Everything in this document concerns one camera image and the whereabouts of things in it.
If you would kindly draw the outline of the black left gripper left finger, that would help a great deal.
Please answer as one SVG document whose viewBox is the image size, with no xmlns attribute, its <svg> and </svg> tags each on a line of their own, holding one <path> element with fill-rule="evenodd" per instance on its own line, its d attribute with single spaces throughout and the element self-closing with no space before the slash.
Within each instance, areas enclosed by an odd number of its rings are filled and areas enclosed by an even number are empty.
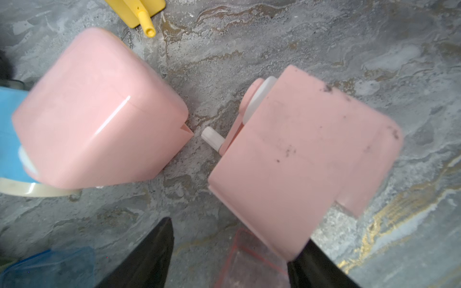
<svg viewBox="0 0 461 288">
<path fill-rule="evenodd" d="M 98 288 L 163 288 L 174 248 L 172 220 L 163 218 Z"/>
</svg>

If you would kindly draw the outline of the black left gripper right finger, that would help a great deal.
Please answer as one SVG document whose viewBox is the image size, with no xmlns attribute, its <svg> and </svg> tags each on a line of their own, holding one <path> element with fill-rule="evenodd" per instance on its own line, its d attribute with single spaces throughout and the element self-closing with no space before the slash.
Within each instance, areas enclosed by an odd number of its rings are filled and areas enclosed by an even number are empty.
<svg viewBox="0 0 461 288">
<path fill-rule="evenodd" d="M 359 288 L 334 262 L 309 240 L 302 252 L 288 262 L 292 288 Z"/>
</svg>

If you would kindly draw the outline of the pink clear sharpener tray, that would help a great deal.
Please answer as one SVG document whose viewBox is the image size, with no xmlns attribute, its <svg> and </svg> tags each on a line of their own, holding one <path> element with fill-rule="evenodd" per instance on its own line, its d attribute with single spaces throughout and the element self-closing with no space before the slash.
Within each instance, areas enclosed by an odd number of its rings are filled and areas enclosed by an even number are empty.
<svg viewBox="0 0 461 288">
<path fill-rule="evenodd" d="M 239 229 L 216 288 L 289 288 L 286 262 L 247 229 Z"/>
</svg>

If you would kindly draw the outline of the yellow pencil sharpener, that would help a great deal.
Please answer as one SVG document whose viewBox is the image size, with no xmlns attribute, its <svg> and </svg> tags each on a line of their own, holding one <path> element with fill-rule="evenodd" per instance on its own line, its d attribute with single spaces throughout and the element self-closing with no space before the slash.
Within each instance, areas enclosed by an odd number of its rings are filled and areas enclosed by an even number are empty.
<svg viewBox="0 0 461 288">
<path fill-rule="evenodd" d="M 129 28 L 141 26 L 148 38 L 156 36 L 151 18 L 165 9 L 165 0 L 105 0 L 105 2 Z"/>
</svg>

